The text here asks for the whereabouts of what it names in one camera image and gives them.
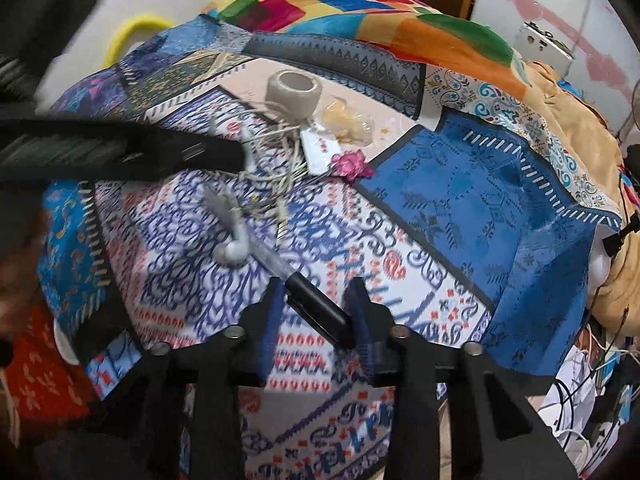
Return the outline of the colourful patchwork fleece blanket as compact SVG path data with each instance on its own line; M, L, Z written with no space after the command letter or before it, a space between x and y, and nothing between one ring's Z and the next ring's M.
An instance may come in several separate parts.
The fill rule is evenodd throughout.
M523 99L528 80L514 49L489 27L419 0L212 0L203 12L248 32L340 37L401 61L431 64Z

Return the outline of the tan fleece blanket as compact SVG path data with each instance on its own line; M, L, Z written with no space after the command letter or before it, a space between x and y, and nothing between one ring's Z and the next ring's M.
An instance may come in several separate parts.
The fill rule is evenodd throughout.
M524 64L532 88L525 103L544 118L553 132L577 157L578 167L628 219L634 212L625 191L618 186L622 153L608 126L590 105L561 89L560 76L541 62ZM600 288L592 313L608 330L620 328L627 337L639 333L639 235L630 233L611 264L608 279Z

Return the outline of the black capped marker pen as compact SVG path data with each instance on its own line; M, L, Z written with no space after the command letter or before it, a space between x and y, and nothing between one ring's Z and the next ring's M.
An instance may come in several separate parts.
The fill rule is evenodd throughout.
M334 347L343 350L355 348L352 318L273 248L257 238L253 231L247 232L247 238L254 258L283 282L288 303L298 315Z

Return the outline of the white tape roll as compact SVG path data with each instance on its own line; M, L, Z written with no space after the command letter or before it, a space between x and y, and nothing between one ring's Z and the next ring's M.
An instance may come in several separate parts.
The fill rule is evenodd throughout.
M303 122L314 114L321 93L322 83L315 76L280 70L267 81L266 101L283 106L289 118Z

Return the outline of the patchwork patterned bedspread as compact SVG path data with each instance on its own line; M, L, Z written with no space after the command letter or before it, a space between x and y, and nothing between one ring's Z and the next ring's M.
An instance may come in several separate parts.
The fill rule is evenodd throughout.
M326 99L374 117L372 177L308 174L299 133L280 136L284 119L264 109L280 70L315 76ZM138 344L197 344L262 296L268 273L256 260L229 268L214 256L230 235L204 193L228 191L255 234L334 302L362 278L399 323L433 344L484 344L572 417L572 384L549 377L576 356L592 240L622 216L544 118L497 86L342 38L246 36L196 18L78 81L53 110L256 136L252 176L186 170L47 190L39 271L64 334L108 306L134 324L86 364L100 398L134 366Z

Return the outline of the white wall switch box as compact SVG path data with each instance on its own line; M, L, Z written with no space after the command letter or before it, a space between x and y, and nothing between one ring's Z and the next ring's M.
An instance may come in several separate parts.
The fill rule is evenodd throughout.
M546 63L562 76L568 73L575 59L564 42L534 22L525 22L520 27L515 36L514 49L524 60Z

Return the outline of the crumpled clear plastic wrapper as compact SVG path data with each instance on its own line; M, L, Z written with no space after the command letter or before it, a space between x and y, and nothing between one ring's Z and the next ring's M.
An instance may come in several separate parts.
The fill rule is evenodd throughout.
M319 122L342 143L365 146L373 142L373 118L343 99L334 99L327 105L319 114Z

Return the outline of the white paper card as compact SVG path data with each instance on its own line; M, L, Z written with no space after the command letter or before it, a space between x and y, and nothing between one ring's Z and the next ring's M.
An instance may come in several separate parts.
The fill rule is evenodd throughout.
M327 132L317 132L314 128L305 128L299 133L308 172L312 176L325 174L335 156L342 154L341 145L336 137Z

